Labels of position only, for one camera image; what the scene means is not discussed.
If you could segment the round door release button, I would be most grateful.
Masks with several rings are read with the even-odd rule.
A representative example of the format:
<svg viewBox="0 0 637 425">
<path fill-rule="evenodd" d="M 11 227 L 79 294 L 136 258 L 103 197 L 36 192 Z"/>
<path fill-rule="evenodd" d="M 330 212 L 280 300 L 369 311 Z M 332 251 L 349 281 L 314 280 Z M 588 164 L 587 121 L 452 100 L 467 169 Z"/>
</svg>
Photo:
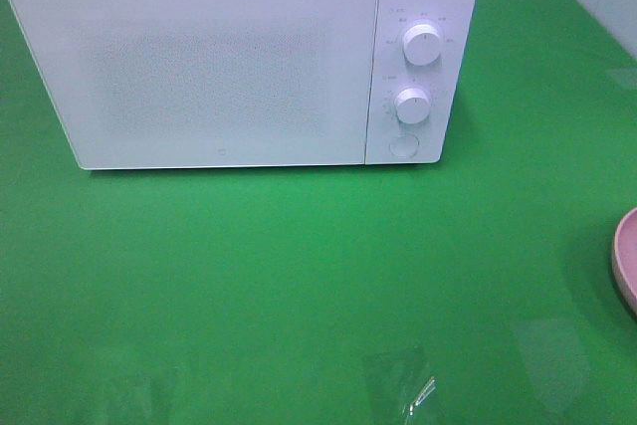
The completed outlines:
<svg viewBox="0 0 637 425">
<path fill-rule="evenodd" d="M 419 139 L 413 134 L 401 134 L 394 137 L 389 143 L 389 151 L 399 158 L 410 158 L 419 149 Z"/>
</svg>

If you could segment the pink plate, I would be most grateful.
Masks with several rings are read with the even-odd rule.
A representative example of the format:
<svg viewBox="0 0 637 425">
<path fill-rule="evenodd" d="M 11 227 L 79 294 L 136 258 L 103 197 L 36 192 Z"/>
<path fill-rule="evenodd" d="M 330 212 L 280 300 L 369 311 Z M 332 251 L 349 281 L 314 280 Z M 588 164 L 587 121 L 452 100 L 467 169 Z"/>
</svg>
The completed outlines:
<svg viewBox="0 0 637 425">
<path fill-rule="evenodd" d="M 615 229 L 611 250 L 612 273 L 628 309 L 636 316 L 636 208 Z"/>
</svg>

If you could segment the white microwave door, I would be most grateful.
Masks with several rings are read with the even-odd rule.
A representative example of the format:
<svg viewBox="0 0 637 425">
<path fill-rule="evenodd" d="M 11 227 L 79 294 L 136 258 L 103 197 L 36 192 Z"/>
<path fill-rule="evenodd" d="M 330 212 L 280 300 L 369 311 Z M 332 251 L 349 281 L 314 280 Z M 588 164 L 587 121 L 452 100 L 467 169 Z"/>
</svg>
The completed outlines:
<svg viewBox="0 0 637 425">
<path fill-rule="evenodd" d="M 358 164 L 377 0 L 10 0 L 85 169 Z"/>
</svg>

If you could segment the lower white dial knob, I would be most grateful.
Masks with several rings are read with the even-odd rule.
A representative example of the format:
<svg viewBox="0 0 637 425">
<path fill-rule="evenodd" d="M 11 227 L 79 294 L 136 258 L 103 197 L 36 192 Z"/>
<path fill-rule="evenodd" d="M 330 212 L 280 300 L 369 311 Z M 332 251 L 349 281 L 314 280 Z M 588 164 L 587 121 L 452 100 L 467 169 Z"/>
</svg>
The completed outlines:
<svg viewBox="0 0 637 425">
<path fill-rule="evenodd" d="M 397 118 L 405 124 L 425 121 L 432 107 L 430 95 L 419 88 L 409 88 L 400 92 L 394 101 Z"/>
</svg>

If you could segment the white dial knob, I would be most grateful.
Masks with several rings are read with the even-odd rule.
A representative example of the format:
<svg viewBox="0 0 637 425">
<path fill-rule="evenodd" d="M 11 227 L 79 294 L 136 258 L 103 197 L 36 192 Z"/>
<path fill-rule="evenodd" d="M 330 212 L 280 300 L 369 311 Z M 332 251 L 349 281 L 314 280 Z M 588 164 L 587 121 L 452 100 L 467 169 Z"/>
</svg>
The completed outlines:
<svg viewBox="0 0 637 425">
<path fill-rule="evenodd" d="M 394 101 L 397 118 L 405 124 L 425 121 L 432 107 L 430 95 L 419 88 L 409 88 L 400 92 Z"/>
<path fill-rule="evenodd" d="M 404 57 L 416 67 L 435 62 L 441 55 L 443 43 L 442 30 L 431 21 L 420 21 L 402 34 Z"/>
</svg>

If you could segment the upper white dial knob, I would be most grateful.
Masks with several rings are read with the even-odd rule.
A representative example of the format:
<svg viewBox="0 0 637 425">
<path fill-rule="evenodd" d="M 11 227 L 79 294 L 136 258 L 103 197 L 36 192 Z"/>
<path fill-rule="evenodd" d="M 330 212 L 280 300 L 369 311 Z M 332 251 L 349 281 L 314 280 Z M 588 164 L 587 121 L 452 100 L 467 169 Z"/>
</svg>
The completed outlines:
<svg viewBox="0 0 637 425">
<path fill-rule="evenodd" d="M 442 30 L 431 21 L 420 21 L 402 34 L 404 57 L 416 67 L 435 62 L 441 55 L 443 43 Z"/>
</svg>

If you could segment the clear plastic film scrap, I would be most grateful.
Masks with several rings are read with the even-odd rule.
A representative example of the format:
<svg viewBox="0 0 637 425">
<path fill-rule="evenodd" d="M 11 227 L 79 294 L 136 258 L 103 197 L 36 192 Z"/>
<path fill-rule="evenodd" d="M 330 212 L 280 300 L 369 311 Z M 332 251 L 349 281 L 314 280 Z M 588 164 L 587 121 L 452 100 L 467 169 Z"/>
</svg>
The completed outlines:
<svg viewBox="0 0 637 425">
<path fill-rule="evenodd" d="M 422 345 L 362 360 L 373 424 L 442 424 L 437 378 Z"/>
</svg>

